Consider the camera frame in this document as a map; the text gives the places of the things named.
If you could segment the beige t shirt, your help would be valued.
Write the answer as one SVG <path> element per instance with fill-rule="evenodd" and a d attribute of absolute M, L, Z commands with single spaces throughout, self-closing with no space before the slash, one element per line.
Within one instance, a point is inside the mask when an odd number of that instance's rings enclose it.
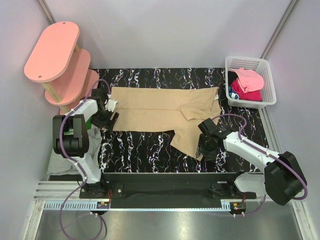
<path fill-rule="evenodd" d="M 219 88 L 164 89 L 116 87 L 112 97 L 118 101 L 119 117 L 114 131 L 174 131 L 170 145 L 180 152 L 201 159 L 196 154 L 201 131 L 198 125 L 221 113 Z"/>

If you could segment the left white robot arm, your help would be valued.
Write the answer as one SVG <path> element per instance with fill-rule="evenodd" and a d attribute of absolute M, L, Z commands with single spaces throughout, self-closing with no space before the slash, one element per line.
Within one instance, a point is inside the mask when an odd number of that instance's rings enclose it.
<path fill-rule="evenodd" d="M 90 139 L 86 122 L 111 131 L 119 117 L 115 112 L 117 100 L 103 89 L 93 89 L 91 96 L 83 97 L 79 104 L 64 115 L 52 119 L 53 150 L 68 159 L 97 198 L 108 193 L 108 186 L 101 181 L 102 172 L 89 154 Z"/>

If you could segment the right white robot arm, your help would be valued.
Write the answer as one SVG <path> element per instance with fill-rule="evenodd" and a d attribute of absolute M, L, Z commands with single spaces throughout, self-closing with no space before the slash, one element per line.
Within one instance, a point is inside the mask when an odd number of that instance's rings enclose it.
<path fill-rule="evenodd" d="M 278 153 L 262 147 L 246 139 L 240 131 L 218 127 L 210 118 L 202 121 L 198 128 L 201 133 L 196 156 L 213 158 L 221 149 L 240 156 L 261 171 L 239 174 L 227 185 L 230 197 L 236 199 L 247 192 L 262 194 L 281 206 L 307 197 L 307 180 L 293 153 Z"/>

